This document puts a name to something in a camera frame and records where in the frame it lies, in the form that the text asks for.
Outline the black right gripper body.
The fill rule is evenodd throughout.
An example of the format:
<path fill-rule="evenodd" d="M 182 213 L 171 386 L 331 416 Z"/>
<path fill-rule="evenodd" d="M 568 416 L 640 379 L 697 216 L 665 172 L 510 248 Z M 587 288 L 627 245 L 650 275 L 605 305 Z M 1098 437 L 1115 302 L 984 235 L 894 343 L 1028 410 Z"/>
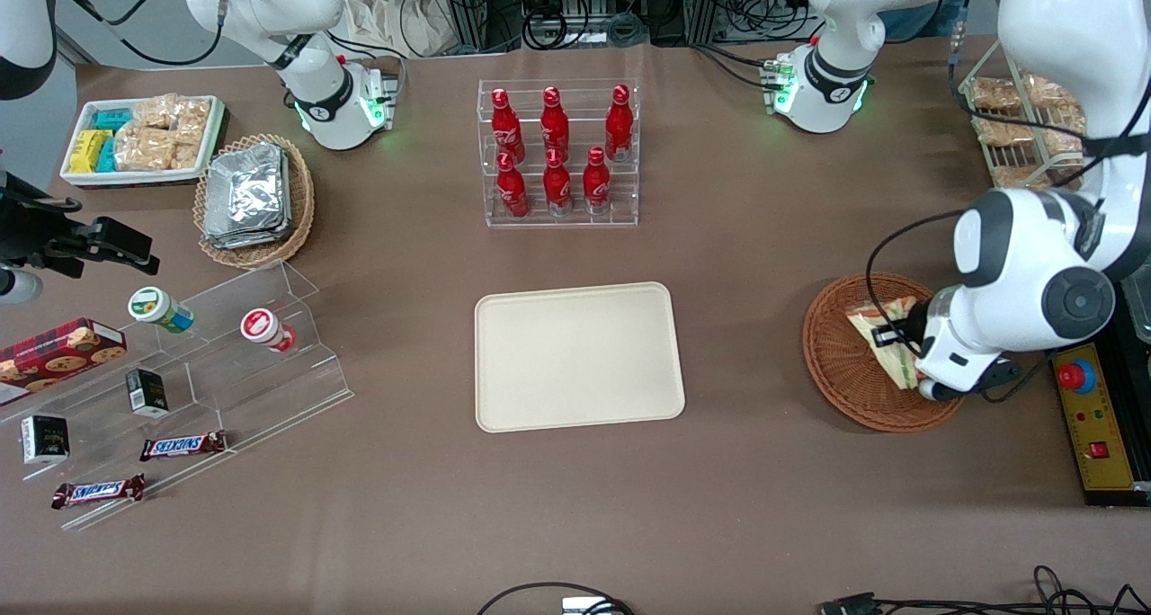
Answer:
<path fill-rule="evenodd" d="M 83 205 L 73 198 L 58 200 L 12 173 L 3 173 L 1 180 L 1 259 L 7 265 L 29 265 L 55 238 L 71 235 L 78 223 L 68 215 Z"/>

